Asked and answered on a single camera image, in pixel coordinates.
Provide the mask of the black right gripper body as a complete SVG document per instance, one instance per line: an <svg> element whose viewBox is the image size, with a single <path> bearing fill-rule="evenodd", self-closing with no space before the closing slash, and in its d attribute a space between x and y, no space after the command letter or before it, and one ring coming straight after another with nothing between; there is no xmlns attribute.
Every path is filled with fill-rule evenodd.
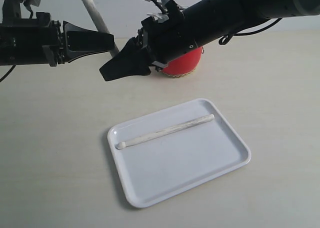
<svg viewBox="0 0 320 228"><path fill-rule="evenodd" d="M138 38L150 60L150 66L163 70L172 61L198 49L188 31L184 9L174 0L150 0L160 13L149 13L141 24Z"/></svg>

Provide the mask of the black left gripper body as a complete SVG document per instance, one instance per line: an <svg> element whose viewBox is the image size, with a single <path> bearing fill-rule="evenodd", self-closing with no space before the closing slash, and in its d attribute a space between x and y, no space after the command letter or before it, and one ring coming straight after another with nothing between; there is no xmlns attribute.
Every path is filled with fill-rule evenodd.
<svg viewBox="0 0 320 228"><path fill-rule="evenodd" d="M0 24L0 64L64 64L61 23L48 12L37 12L36 18L11 19Z"/></svg>

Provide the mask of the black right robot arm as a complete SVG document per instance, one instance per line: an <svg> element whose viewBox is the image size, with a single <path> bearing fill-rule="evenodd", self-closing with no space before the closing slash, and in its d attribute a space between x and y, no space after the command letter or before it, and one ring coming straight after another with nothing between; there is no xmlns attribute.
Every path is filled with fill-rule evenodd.
<svg viewBox="0 0 320 228"><path fill-rule="evenodd" d="M187 8L160 0L158 6L160 17L143 20L137 36L100 68L104 80L147 76L151 67L161 70L214 40L225 45L269 20L320 13L320 0L201 0Z"/></svg>

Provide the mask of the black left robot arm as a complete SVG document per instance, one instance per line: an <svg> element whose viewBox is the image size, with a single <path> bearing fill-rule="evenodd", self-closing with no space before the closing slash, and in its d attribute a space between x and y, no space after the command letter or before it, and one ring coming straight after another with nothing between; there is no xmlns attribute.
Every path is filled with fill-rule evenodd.
<svg viewBox="0 0 320 228"><path fill-rule="evenodd" d="M56 67L114 47L112 34L52 20L47 12L36 13L35 18L9 19L0 25L1 66Z"/></svg>

